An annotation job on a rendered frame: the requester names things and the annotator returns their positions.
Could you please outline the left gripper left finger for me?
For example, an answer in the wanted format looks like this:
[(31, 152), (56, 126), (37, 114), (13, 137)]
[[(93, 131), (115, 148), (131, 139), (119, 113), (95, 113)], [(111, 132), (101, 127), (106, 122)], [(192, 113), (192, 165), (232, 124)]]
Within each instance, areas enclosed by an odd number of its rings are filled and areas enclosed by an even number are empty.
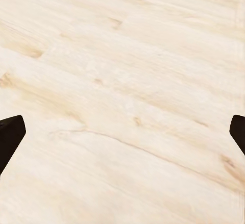
[(0, 175), (26, 135), (22, 115), (0, 120)]

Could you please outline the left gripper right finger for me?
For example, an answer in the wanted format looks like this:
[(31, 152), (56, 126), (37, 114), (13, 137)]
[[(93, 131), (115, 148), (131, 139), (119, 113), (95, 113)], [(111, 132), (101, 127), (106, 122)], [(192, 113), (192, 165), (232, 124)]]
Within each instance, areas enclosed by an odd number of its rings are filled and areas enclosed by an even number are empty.
[(245, 155), (245, 116), (233, 115), (229, 133)]

